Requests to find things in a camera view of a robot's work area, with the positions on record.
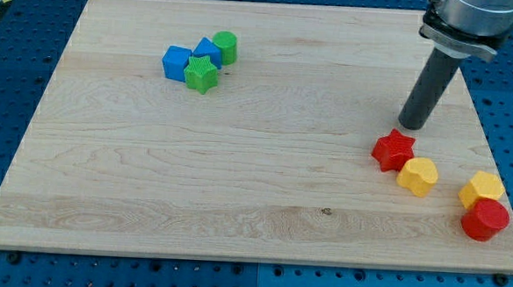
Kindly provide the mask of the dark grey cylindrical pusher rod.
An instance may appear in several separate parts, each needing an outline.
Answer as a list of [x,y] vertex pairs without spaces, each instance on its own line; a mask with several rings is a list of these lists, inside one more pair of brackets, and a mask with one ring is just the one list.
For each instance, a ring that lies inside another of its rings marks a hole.
[[434,48],[398,117],[409,130],[421,129],[456,74],[460,58]]

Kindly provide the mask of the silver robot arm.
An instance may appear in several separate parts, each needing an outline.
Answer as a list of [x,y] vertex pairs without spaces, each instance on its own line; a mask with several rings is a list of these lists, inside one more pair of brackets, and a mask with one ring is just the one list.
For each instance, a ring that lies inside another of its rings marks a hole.
[[428,0],[419,33],[434,48],[399,114],[409,130],[424,126],[470,56],[492,61],[513,29],[513,0]]

